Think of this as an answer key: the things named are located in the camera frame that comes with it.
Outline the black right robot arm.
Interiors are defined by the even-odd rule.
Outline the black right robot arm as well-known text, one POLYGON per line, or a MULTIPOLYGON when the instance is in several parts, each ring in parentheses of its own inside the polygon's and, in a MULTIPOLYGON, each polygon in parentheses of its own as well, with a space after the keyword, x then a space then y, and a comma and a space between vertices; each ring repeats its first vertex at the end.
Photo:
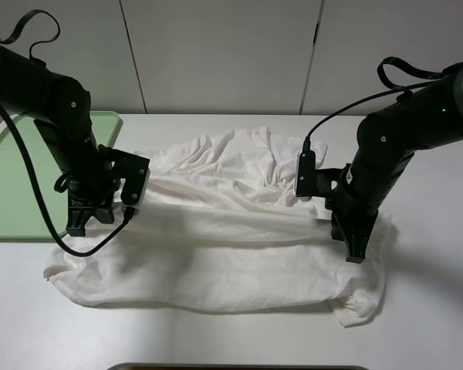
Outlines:
POLYGON ((358 150, 337 178, 332 237, 346 261, 360 264, 384 199, 418 150, 463 140, 463 68, 369 114, 357 129, 358 150))

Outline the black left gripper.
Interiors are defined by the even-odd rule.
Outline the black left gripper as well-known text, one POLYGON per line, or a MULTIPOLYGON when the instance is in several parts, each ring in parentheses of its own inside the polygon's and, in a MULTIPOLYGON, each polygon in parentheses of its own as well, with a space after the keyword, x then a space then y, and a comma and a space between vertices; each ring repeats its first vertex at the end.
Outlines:
POLYGON ((92 216, 102 224, 113 224, 113 195, 117 189, 118 179, 113 169, 89 173, 82 178, 63 172, 54 183, 54 191, 67 192, 67 234, 85 237, 86 223, 92 216))

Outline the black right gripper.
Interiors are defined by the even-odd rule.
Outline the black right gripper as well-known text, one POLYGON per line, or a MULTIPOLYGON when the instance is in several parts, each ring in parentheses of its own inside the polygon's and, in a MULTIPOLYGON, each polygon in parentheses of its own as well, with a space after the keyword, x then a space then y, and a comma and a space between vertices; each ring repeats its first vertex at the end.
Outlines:
POLYGON ((381 197, 360 197, 342 184, 330 191, 331 238, 344 241, 346 235, 347 262, 361 264, 365 260, 381 204, 381 197))

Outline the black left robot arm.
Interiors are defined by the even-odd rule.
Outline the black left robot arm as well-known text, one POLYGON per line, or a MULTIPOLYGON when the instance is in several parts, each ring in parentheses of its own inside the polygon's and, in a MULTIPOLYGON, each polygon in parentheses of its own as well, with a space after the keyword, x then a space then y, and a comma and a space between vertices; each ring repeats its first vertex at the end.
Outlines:
POLYGON ((56 191, 68 193, 66 232, 86 234, 91 217, 113 222, 110 209, 120 182, 90 119, 90 93, 75 79, 5 48, 0 41, 0 112, 31 117, 62 173, 56 191))

